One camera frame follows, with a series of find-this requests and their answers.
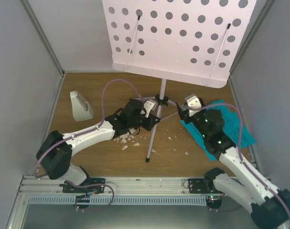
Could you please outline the blue sheet music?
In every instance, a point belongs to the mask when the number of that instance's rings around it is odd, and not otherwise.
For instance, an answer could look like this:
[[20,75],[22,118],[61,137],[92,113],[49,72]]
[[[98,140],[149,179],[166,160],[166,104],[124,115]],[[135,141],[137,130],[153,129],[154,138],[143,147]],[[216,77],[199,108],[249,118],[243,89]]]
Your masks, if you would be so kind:
[[203,136],[200,134],[200,132],[196,129],[196,127],[193,125],[193,123],[188,123],[186,124],[185,121],[181,120],[181,124],[185,127],[187,132],[192,136],[194,141],[198,144],[198,146],[204,150],[206,156],[210,161],[216,161],[216,158],[210,154],[205,145],[204,145],[204,139]]
[[[221,111],[222,117],[225,121],[223,128],[224,133],[237,145],[240,131],[240,119],[235,112],[231,112],[227,106],[219,105],[213,107]],[[241,149],[251,146],[256,143],[255,138],[249,133],[245,126],[242,130]]]

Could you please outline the white metronome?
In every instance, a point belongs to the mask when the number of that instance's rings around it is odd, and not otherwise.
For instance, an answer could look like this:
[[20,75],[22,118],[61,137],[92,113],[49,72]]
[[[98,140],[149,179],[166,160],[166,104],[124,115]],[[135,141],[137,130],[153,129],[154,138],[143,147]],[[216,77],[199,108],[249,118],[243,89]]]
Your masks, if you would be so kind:
[[72,114],[76,122],[93,119],[94,112],[89,102],[78,92],[70,92]]

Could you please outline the pink music stand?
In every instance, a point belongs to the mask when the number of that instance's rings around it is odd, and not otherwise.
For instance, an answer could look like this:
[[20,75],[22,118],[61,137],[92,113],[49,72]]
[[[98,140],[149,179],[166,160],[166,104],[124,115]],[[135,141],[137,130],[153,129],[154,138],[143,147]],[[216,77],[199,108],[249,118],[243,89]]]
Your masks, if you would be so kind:
[[210,88],[227,84],[254,0],[105,0],[116,71]]

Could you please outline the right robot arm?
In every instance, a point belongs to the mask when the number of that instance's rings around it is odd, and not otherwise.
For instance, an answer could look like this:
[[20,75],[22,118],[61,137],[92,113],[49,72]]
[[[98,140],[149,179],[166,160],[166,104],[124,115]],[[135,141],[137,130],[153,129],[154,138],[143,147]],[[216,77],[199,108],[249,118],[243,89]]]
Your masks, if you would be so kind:
[[231,197],[250,214],[259,229],[290,229],[290,191],[272,184],[245,159],[240,143],[234,143],[224,132],[222,112],[211,106],[177,105],[177,109],[180,119],[193,124],[202,135],[206,150],[238,178],[235,181],[215,168],[206,173],[204,189]]

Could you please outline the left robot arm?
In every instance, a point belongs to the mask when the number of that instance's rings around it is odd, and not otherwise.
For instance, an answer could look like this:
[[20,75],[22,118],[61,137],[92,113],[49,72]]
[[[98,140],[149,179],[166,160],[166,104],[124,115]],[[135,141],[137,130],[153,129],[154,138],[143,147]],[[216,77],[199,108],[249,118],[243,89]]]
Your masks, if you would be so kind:
[[160,121],[152,114],[157,105],[154,100],[131,99],[124,108],[96,125],[66,134],[53,131],[36,154],[38,163],[50,180],[61,178],[73,184],[78,192],[87,192],[90,177],[84,169],[74,165],[71,158],[87,147],[129,134],[131,129],[151,131]]

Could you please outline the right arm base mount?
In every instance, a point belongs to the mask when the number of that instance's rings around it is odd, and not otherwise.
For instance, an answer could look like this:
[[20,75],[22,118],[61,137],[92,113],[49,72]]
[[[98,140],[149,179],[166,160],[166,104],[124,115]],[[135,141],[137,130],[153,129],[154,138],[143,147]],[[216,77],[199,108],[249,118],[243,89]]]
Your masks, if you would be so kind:
[[225,194],[218,191],[211,180],[207,178],[189,178],[182,182],[182,186],[188,189],[190,194],[205,196],[205,203],[209,210],[220,210]]

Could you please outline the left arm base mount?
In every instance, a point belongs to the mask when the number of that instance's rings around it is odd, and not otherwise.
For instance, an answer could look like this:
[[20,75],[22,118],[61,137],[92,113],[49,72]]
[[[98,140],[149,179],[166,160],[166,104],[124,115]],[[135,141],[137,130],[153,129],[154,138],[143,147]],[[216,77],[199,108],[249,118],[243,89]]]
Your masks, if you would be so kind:
[[104,193],[105,178],[87,178],[79,186],[74,186],[65,180],[59,187],[62,188],[63,193],[77,194],[75,203],[89,203],[90,196],[92,194]]

